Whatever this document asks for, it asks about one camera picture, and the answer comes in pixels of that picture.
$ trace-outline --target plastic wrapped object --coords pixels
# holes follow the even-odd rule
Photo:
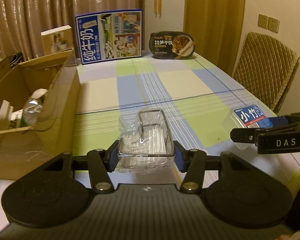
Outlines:
[[[22,119],[27,126],[34,126],[43,108],[46,89],[40,88],[33,92],[24,106]]]
[[[190,58],[194,48],[194,39],[184,32],[152,33],[149,41],[151,53],[161,59]]]
[[[137,120],[130,125],[120,121],[119,172],[147,174],[173,166],[173,140],[162,109],[140,111]]]
[[[234,128],[272,128],[271,121],[256,105],[230,110],[222,125],[228,134]],[[251,145],[237,142],[235,144],[240,150],[244,150]]]

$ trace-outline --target human hand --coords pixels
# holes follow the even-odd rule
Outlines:
[[[288,235],[279,236],[276,240],[300,240],[300,231],[297,231],[292,236],[288,236]]]

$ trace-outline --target barcode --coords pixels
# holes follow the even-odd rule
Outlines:
[[[256,122],[254,122],[254,123],[248,125],[247,127],[248,127],[248,128],[260,128],[260,126],[259,126]]]

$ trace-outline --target gray ribbed panel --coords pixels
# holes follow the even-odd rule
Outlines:
[[[98,195],[73,221],[47,229],[11,224],[0,240],[273,240],[289,233],[282,225],[249,230],[212,216],[197,195],[174,185],[120,185],[109,195]]]

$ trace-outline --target shiny curtain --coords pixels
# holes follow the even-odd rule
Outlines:
[[[186,0],[185,32],[195,51],[232,74],[240,42],[245,0]]]
[[[140,8],[142,0],[0,0],[0,50],[3,56],[22,51],[25,59],[43,56],[41,32],[74,16],[115,9]]]

